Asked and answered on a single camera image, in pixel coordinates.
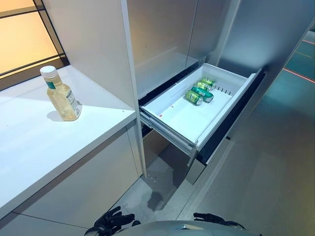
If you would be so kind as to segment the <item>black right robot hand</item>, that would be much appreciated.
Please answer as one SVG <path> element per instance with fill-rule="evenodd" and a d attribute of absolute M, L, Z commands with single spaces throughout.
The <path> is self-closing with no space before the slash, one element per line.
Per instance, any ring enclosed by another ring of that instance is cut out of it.
<path fill-rule="evenodd" d="M 225 234 L 229 233 L 234 235 L 236 233 L 236 230 L 247 230 L 243 225 L 235 221 L 226 221 L 221 216 L 215 214 L 195 212 L 193 216 L 194 221 L 210 222 L 216 225 L 220 225 L 220 227 L 216 228 L 214 228 L 214 226 L 211 226 L 211 231 L 213 234 L 224 236 Z"/>

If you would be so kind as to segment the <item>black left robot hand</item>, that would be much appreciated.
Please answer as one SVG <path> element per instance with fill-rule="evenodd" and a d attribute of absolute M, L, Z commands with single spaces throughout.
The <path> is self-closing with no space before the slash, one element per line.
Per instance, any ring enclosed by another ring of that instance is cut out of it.
<path fill-rule="evenodd" d="M 131 226 L 140 225 L 141 222 L 135 219 L 134 214 L 123 215 L 121 206 L 117 206 L 102 216 L 100 216 L 94 225 L 85 232 L 85 236 L 112 236 L 122 230 L 122 226 L 131 223 Z"/>

